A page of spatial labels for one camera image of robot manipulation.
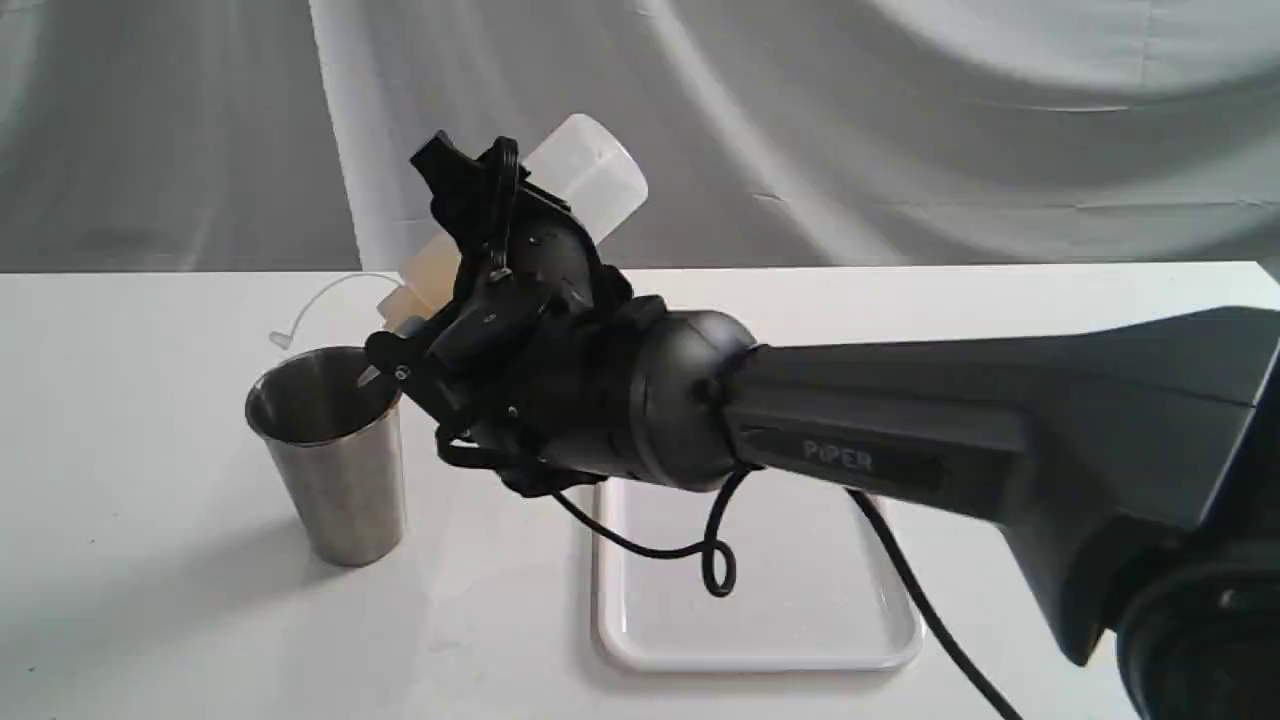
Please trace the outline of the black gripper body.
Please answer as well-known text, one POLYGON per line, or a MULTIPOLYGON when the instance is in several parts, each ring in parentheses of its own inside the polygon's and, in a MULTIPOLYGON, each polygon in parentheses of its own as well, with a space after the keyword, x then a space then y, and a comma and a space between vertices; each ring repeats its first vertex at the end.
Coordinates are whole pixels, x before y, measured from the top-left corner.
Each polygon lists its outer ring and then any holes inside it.
POLYGON ((462 255, 420 343, 439 457, 527 498, 649 480, 628 404, 650 305, 541 191, 442 191, 431 214, 462 255))

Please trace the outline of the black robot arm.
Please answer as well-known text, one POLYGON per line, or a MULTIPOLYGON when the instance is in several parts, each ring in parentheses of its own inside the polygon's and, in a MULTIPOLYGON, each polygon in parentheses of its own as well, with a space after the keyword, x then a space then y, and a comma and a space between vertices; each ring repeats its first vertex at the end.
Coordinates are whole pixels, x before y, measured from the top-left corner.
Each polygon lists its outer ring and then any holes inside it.
POLYGON ((841 486, 943 651, 1012 706, 941 621, 876 496, 997 527, 1066 660, 1103 634, 1143 719, 1277 716, 1277 311, 1212 307, 1007 340, 774 347, 716 311, 637 296, 513 138, 476 158, 438 132, 411 158, 460 250, 442 309, 364 352, 436 421, 453 468, 525 498, 611 478, 712 492, 696 556, 767 468, 841 486))

